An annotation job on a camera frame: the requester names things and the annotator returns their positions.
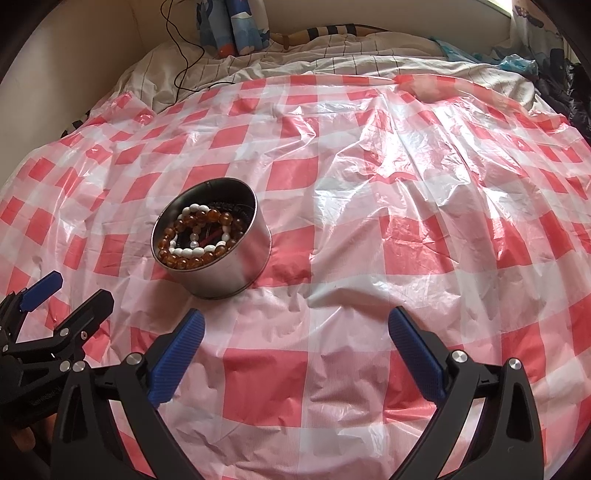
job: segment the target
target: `silver bolt head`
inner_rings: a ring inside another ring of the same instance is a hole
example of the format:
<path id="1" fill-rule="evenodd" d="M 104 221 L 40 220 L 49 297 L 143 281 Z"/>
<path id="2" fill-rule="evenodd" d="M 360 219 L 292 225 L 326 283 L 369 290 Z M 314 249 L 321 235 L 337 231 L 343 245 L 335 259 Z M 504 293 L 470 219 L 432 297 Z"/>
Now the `silver bolt head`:
<path id="1" fill-rule="evenodd" d="M 80 360 L 79 362 L 76 362 L 74 364 L 74 366 L 72 367 L 72 370 L 74 372 L 76 372 L 77 374 L 79 374 L 80 372 L 82 372 L 84 369 L 86 368 L 86 362 L 83 360 Z"/>
<path id="2" fill-rule="evenodd" d="M 128 365 L 138 365 L 142 361 L 142 358 L 141 353 L 130 353 L 125 361 Z"/>
<path id="3" fill-rule="evenodd" d="M 521 369 L 522 365 L 521 365 L 521 361 L 518 358 L 511 358 L 509 360 L 509 366 L 513 369 L 513 370 L 519 370 Z"/>
<path id="4" fill-rule="evenodd" d="M 458 364 L 463 364 L 468 360 L 468 354 L 463 350 L 455 350 L 452 352 L 452 359 Z"/>

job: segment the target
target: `red and white checkered tablecloth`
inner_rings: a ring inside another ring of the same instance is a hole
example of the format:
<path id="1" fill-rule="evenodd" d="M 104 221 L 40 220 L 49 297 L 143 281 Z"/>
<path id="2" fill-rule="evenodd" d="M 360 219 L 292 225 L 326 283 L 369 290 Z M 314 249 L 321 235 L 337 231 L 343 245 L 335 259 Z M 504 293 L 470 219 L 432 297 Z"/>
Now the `red and white checkered tablecloth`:
<path id="1" fill-rule="evenodd" d="M 150 233 L 222 176 L 256 191 L 273 249 L 253 287 L 206 302 L 155 264 Z M 388 478 L 434 411 L 388 336 L 399 304 L 477 361 L 522 360 L 551 472 L 591 418 L 590 194 L 591 151 L 564 117 L 466 80 L 275 77 L 159 115 L 128 93 L 4 189 L 0 290 L 62 273 L 26 339 L 110 290 L 92 365 L 200 308 L 205 340 L 161 413 L 206 478 Z"/>

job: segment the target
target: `round metal container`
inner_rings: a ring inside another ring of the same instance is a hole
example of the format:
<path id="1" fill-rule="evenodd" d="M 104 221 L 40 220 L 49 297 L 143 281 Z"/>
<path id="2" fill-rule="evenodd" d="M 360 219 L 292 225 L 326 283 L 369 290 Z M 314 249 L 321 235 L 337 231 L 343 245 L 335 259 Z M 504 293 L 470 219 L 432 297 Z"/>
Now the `round metal container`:
<path id="1" fill-rule="evenodd" d="M 208 205 L 242 218 L 248 228 L 238 243 L 224 256 L 193 270 L 175 270 L 157 257 L 158 241 L 166 227 L 174 223 L 192 203 Z M 164 209 L 152 231 L 152 254 L 161 268 L 201 299 L 223 299 L 250 286 L 265 268 L 271 254 L 271 234 L 262 217 L 254 192 L 237 179 L 213 179 L 182 192 Z"/>

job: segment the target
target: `amber bead bracelet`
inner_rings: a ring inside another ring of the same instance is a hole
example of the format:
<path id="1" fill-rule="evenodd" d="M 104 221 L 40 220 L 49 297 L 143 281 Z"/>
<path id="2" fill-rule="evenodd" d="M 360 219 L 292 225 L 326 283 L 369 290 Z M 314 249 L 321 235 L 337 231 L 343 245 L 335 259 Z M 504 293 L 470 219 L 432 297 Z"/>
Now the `amber bead bracelet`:
<path id="1" fill-rule="evenodd" d="M 210 234 L 212 226 L 217 223 L 221 230 Z M 158 258 L 175 270 L 202 267 L 228 253 L 244 235 L 244 228 L 245 222 L 241 218 L 194 203 L 185 207 L 177 221 L 164 230 L 164 236 L 158 242 Z M 182 248 L 178 235 L 187 229 L 191 229 L 190 244 Z M 220 233 L 222 239 L 215 245 L 210 244 L 213 238 L 219 238 Z"/>

